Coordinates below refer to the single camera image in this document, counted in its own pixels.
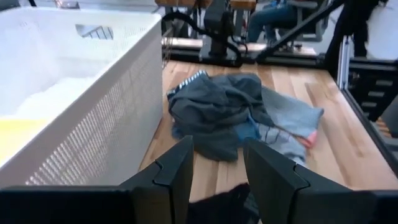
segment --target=wooden table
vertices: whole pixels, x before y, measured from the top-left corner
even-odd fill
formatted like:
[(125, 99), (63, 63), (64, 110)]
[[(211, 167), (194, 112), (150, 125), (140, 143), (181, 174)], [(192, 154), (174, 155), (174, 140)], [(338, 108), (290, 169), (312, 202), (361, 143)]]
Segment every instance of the wooden table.
[[(210, 75), (253, 72), (262, 84), (279, 93), (322, 107), (315, 147), (307, 151), (307, 165), (337, 183), (358, 189), (398, 189), (398, 179), (373, 143), (350, 105), (326, 71), (302, 68), (243, 65), (226, 68), (194, 63), (169, 62), (163, 72), (163, 93), (199, 69)], [(172, 147), (172, 119), (164, 98), (164, 117), (148, 148), (141, 169)], [(242, 150), (236, 162), (216, 162), (195, 153), (191, 201), (232, 189), (247, 181)]]

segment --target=blue jeans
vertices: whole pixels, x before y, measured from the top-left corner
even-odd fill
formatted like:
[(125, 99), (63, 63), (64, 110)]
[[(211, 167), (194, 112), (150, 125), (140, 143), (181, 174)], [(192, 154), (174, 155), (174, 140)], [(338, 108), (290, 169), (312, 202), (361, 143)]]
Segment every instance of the blue jeans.
[(292, 6), (286, 4), (280, 4), (276, 7), (268, 5), (261, 11), (256, 11), (251, 15), (248, 25), (248, 42), (257, 42), (263, 30), (268, 40), (276, 40), (273, 24), (277, 22), (294, 22), (296, 20), (297, 12)]

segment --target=metal bar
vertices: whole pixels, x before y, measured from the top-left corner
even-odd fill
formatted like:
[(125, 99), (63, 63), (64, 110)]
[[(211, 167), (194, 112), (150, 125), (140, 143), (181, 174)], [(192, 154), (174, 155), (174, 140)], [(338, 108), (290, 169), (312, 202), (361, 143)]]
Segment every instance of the metal bar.
[(395, 65), (372, 65), (372, 64), (365, 64), (365, 63), (354, 63), (350, 62), (349, 64), (349, 70), (352, 72), (357, 72), (362, 75), (364, 72), (364, 75), (367, 75), (371, 72), (380, 72), (383, 71), (383, 75), (392, 75), (392, 76), (397, 76), (396, 73), (398, 71), (398, 68)]
[(344, 36), (343, 43), (346, 46), (345, 50), (345, 64), (343, 70), (343, 88), (345, 90), (348, 89), (348, 77), (349, 77), (349, 59), (351, 57), (351, 38), (348, 36)]
[[(198, 9), (192, 9), (192, 20), (194, 21), (194, 23), (196, 25), (198, 25)], [(196, 32), (195, 30), (191, 30), (191, 38), (193, 39), (197, 39), (198, 38), (198, 32)]]
[(235, 35), (238, 37), (242, 36), (243, 12), (244, 12), (244, 10), (242, 10), (242, 9), (236, 10)]
[[(256, 61), (251, 57), (251, 53), (249, 52), (247, 55), (243, 55), (244, 63), (246, 64), (256, 63)], [(195, 47), (192, 47), (189, 50), (182, 47), (173, 47), (170, 50), (170, 59), (178, 60), (181, 62), (202, 63), (210, 65), (219, 65), (224, 67), (236, 67), (234, 65), (234, 60), (202, 57), (200, 55), (200, 51), (198, 50), (198, 48)], [(259, 65), (276, 65), (276, 66), (286, 66), (286, 67), (324, 69), (323, 65), (319, 63), (319, 60), (320, 60), (319, 57), (317, 57), (316, 55), (275, 54), (257, 63)]]
[(391, 170), (398, 177), (398, 160), (394, 157), (392, 152), (388, 150), (386, 144), (384, 143), (383, 139), (380, 137), (379, 133), (374, 129), (370, 121), (364, 116), (361, 108), (356, 103), (351, 93), (348, 90), (342, 90), (341, 93), (346, 98), (346, 101), (353, 109), (354, 113), (362, 123), (366, 132), (368, 132), (369, 136), (373, 140), (376, 147), (379, 149), (380, 153), (382, 154), (386, 162), (389, 164)]
[(311, 16), (309, 16), (302, 23), (300, 23), (299, 25), (288, 31), (288, 33), (286, 33), (283, 37), (281, 37), (276, 43), (272, 44), (270, 47), (260, 52), (256, 60), (260, 60), (260, 58), (265, 58), (270, 56), (272, 53), (281, 48), (283, 45), (287, 44), (287, 42), (296, 38), (296, 36), (301, 34), (303, 30), (306, 29), (308, 26), (313, 26), (321, 19), (325, 18), (327, 15), (333, 12), (335, 9), (343, 5), (344, 1), (345, 0), (334, 0), (326, 8), (321, 9), (316, 13), (312, 14)]
[(337, 86), (340, 90), (348, 88), (349, 68), (349, 37), (344, 36), (340, 47), (339, 67), (337, 71)]
[(339, 55), (338, 55), (338, 68), (337, 68), (337, 87), (339, 89), (341, 89), (341, 68), (344, 67), (344, 61), (343, 61), (343, 43), (340, 44), (340, 51), (339, 51)]

